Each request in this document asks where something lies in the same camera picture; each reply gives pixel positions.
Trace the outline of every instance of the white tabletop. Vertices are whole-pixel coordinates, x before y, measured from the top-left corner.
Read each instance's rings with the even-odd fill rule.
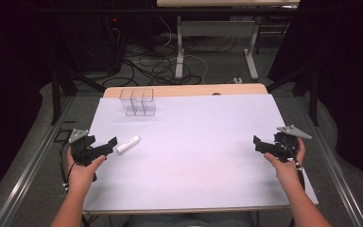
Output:
[[[254,150],[272,143],[284,122],[271,95],[155,97],[154,116],[125,116],[117,98],[102,98],[90,130],[141,141],[110,154],[84,202],[86,214],[144,214],[287,207],[275,170]],[[306,175],[307,185],[311,185]],[[307,194],[318,203],[311,186]]]
[[[244,7],[298,5],[300,0],[157,0],[159,7]]]

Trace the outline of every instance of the table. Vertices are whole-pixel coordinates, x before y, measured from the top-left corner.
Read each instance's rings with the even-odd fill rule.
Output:
[[[300,0],[158,0],[159,7],[265,7],[298,5]],[[178,58],[176,65],[176,78],[182,78],[184,62],[184,49],[182,36],[236,36],[250,37],[249,48],[244,49],[247,66],[251,79],[257,80],[258,73],[252,58],[253,49],[261,25],[261,18],[255,17],[253,21],[182,21],[178,16]]]
[[[154,116],[125,116],[118,99],[124,88],[109,88],[101,98],[90,129],[96,138],[93,146],[114,136],[119,143],[135,135],[141,141],[108,156],[96,173],[84,214],[288,207],[274,168],[254,151],[252,142],[253,132],[271,142],[276,127],[284,125],[263,85],[149,88],[157,107]],[[310,186],[306,191],[318,203]]]

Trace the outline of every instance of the black curtain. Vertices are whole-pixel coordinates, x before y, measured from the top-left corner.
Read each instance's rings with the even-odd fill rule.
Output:
[[[50,81],[28,22],[17,1],[0,1],[0,181],[40,110],[39,90]]]
[[[337,153],[363,170],[363,1],[300,4],[308,9],[330,7],[337,12],[328,18],[293,20],[268,76],[279,81],[304,65],[318,67],[320,101],[337,123]],[[307,71],[296,81],[310,75]]]

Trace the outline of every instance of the white desk leg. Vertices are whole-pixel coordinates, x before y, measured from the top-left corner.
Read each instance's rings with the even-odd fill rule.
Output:
[[[184,62],[184,49],[182,48],[182,18],[178,16],[178,61],[176,64],[176,79],[182,78],[182,67]]]
[[[258,36],[258,30],[261,23],[261,18],[256,17],[254,27],[252,29],[251,39],[250,39],[250,46],[249,49],[244,49],[244,54],[246,56],[247,66],[249,67],[250,76],[253,80],[258,80],[258,73],[255,68],[254,59],[252,58],[252,52],[255,48],[255,42]]]

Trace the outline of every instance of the person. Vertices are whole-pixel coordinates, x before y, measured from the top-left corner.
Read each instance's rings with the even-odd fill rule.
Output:
[[[298,138],[299,150],[297,160],[303,166],[305,146],[303,140]],[[275,167],[276,176],[287,195],[293,217],[297,227],[305,226],[332,226],[318,210],[314,203],[305,194],[300,183],[294,162],[280,162],[270,153],[264,157]],[[105,156],[100,156],[89,166],[74,165],[71,150],[67,151],[67,164],[69,177],[69,191],[58,214],[55,216],[51,227],[80,226],[84,199],[93,181],[94,173],[105,161]],[[132,227],[142,226],[253,226],[247,212],[223,212],[206,214],[180,215],[139,215],[130,217]]]

